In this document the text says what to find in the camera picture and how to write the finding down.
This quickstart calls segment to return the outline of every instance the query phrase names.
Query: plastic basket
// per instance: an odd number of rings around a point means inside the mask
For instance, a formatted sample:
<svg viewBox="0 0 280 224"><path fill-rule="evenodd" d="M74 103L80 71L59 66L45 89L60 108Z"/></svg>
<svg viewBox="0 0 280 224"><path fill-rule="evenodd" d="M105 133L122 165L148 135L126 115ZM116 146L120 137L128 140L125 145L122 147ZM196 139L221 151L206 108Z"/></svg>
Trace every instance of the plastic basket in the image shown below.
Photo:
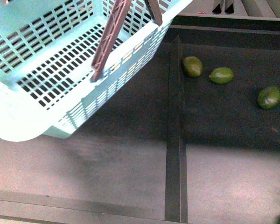
<svg viewBox="0 0 280 224"><path fill-rule="evenodd" d="M163 24L133 0L102 76L91 62L112 0L0 0L0 138L67 138L155 54L191 0L160 0Z"/></svg>

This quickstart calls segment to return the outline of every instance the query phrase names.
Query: gray floor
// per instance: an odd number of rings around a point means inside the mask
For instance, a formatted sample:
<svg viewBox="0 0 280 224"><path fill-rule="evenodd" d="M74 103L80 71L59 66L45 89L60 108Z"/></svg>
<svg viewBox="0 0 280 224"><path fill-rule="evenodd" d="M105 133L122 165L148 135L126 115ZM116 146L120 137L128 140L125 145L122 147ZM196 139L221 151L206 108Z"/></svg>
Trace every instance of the gray floor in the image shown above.
<svg viewBox="0 0 280 224"><path fill-rule="evenodd" d="M164 219L168 74L159 67L69 139L0 140L0 200Z"/></svg>
<svg viewBox="0 0 280 224"><path fill-rule="evenodd" d="M280 154L190 146L189 223L280 224Z"/></svg>

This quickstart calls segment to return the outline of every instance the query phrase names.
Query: brown basket handle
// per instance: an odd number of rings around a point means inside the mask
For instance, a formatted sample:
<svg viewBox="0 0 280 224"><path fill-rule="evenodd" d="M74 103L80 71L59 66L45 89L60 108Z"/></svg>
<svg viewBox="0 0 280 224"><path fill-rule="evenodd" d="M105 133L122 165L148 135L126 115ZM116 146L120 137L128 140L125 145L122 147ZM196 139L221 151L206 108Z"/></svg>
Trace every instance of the brown basket handle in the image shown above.
<svg viewBox="0 0 280 224"><path fill-rule="evenodd" d="M126 19L132 0L115 0L106 27L103 31L98 48L95 52L91 66L95 70L92 81L96 82L112 51L120 29ZM145 0L145 4L153 20L160 26L162 14L157 0Z"/></svg>

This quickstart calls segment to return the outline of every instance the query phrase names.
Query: green fruit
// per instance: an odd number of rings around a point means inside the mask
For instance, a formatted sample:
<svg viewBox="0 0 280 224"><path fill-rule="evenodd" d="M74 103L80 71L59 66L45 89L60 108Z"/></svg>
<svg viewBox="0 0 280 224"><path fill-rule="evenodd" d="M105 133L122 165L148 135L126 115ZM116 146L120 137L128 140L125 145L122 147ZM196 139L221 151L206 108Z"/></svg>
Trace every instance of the green fruit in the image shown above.
<svg viewBox="0 0 280 224"><path fill-rule="evenodd" d="M183 67L189 77L198 77L203 70L202 62L194 56L184 58Z"/></svg>
<svg viewBox="0 0 280 224"><path fill-rule="evenodd" d="M280 101L280 89L278 86L269 86L263 89L257 98L258 105L265 109L274 108Z"/></svg>
<svg viewBox="0 0 280 224"><path fill-rule="evenodd" d="M234 74L230 68L216 68L210 74L210 80L216 84L225 84L230 82Z"/></svg>

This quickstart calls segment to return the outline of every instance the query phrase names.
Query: basket grid holes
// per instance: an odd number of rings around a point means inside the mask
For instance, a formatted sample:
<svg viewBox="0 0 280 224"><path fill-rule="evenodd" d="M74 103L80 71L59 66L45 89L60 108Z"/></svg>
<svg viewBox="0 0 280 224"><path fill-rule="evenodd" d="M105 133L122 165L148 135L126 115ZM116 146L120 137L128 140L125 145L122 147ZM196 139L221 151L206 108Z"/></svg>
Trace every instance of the basket grid holes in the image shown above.
<svg viewBox="0 0 280 224"><path fill-rule="evenodd" d="M69 0L6 38L0 36L0 69L9 73L92 15L91 0Z"/></svg>
<svg viewBox="0 0 280 224"><path fill-rule="evenodd" d="M87 73L78 82L73 82L67 77L67 74L70 74L95 53L103 30L102 25L97 24L59 51L58 54L55 54L35 70L28 73L18 81L18 84L49 110L50 107L54 106L55 103L89 76L89 73ZM122 40L118 38L113 50L120 44L122 44Z"/></svg>
<svg viewBox="0 0 280 224"><path fill-rule="evenodd" d="M99 95L97 99L92 101L85 109L79 104L59 121L57 127L60 127L69 133L73 132L75 129L74 127L77 125L77 119L85 121L92 116L92 114L95 113L95 111L97 111L105 101L112 97L139 69L142 68L151 56L152 54L149 52L144 54L136 63L130 66L128 71L124 72L116 81L114 81L108 87L107 91L104 91L101 95ZM72 116L72 114L80 114L82 118L79 116Z"/></svg>
<svg viewBox="0 0 280 224"><path fill-rule="evenodd" d="M161 13L165 13L169 8L171 0L159 0ZM108 17L113 7L113 0L103 1L103 15ZM146 5L141 0L133 0L127 17L123 24L123 29L130 35L134 35L140 28L151 21L151 16Z"/></svg>

